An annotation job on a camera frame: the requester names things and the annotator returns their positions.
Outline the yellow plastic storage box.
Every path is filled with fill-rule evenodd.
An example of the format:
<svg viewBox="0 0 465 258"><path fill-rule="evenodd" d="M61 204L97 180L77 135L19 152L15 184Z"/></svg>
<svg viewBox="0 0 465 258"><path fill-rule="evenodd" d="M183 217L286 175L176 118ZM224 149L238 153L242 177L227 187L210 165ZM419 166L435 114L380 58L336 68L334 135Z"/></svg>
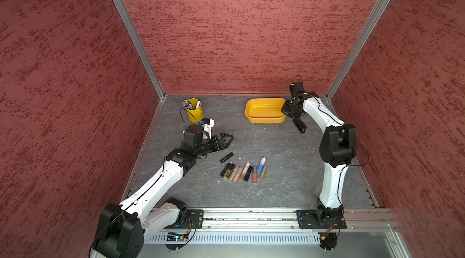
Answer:
<svg viewBox="0 0 465 258"><path fill-rule="evenodd" d="M247 102L245 116L253 124L281 124L286 116L281 112L283 98L255 98Z"/></svg>

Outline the pink blue gradient lipstick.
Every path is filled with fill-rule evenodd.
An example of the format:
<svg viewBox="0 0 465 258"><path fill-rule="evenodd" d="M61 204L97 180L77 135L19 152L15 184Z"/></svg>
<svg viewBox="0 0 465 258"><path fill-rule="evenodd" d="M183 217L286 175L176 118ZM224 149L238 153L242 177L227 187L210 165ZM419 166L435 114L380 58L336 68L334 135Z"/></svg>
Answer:
<svg viewBox="0 0 465 258"><path fill-rule="evenodd" d="M258 172L261 172L261 171L263 170L263 167L264 167L264 165L265 165L265 162L266 162L266 157L261 158L260 163L259 163L259 166L258 166L258 168L257 168L257 173L258 173Z"/></svg>

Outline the silver cap coral lip gloss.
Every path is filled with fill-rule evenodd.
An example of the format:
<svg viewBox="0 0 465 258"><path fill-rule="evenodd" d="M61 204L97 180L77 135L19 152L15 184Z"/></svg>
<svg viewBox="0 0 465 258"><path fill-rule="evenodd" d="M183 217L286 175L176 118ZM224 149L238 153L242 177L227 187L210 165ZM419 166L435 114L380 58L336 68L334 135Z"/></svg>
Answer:
<svg viewBox="0 0 465 258"><path fill-rule="evenodd" d="M253 183L257 183L257 167L253 167Z"/></svg>

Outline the bronze gold lipstick tube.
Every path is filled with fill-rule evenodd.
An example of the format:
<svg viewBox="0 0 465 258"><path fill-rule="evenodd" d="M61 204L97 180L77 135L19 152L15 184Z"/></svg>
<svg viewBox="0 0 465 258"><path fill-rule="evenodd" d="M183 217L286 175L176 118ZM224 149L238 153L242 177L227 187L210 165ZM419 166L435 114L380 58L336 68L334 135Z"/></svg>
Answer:
<svg viewBox="0 0 465 258"><path fill-rule="evenodd" d="M263 179L265 177L266 171L267 171L267 166L264 166L262 168L262 171L260 172L260 176L259 176L260 179Z"/></svg>

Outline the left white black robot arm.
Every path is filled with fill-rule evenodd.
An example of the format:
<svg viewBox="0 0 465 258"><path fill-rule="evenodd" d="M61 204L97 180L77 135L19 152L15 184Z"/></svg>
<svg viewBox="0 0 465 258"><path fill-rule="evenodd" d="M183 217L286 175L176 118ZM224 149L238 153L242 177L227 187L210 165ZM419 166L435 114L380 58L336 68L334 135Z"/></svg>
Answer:
<svg viewBox="0 0 465 258"><path fill-rule="evenodd" d="M163 159L161 168L138 191L120 204L109 203L101 212L89 251L107 258L135 258L149 235L167 227L179 227L189 236L198 229L197 220L189 217L186 203L170 198L160 208L156 204L180 181L199 157L226 150L234 137L212 135L211 124L193 124L184 131L184 140Z"/></svg>

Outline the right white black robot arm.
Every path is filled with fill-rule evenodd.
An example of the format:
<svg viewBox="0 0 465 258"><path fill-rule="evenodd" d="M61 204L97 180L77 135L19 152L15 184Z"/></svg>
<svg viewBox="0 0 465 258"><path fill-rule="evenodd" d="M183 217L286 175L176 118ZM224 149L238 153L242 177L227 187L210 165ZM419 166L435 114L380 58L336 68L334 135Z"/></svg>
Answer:
<svg viewBox="0 0 465 258"><path fill-rule="evenodd" d="M293 120L300 133L306 132L306 125L301 120L304 114L309 115L323 132L319 154L324 163L324 177L315 220L321 226L342 220L341 194L346 170L356 157L356 128L336 117L316 93L304 89L302 82L293 82L289 91L291 99L285 101L281 112Z"/></svg>

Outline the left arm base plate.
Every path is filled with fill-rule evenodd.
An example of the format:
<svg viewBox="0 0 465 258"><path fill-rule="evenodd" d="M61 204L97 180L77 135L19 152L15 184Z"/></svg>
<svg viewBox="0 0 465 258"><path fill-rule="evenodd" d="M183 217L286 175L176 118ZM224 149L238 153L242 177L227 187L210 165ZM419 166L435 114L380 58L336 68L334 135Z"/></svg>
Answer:
<svg viewBox="0 0 465 258"><path fill-rule="evenodd" d="M189 230L189 229L201 229L203 226L204 210L199 209L187 209L185 215L181 216L179 220L172 225L165 227L168 229L176 230Z"/></svg>

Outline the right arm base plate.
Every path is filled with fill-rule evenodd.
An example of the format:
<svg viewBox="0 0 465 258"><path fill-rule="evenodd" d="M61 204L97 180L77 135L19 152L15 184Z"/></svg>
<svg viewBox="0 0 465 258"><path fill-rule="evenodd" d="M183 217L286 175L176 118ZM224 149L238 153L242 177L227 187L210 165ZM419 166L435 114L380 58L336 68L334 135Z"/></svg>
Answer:
<svg viewBox="0 0 465 258"><path fill-rule="evenodd" d="M301 230L347 229L341 208L297 210L295 213Z"/></svg>

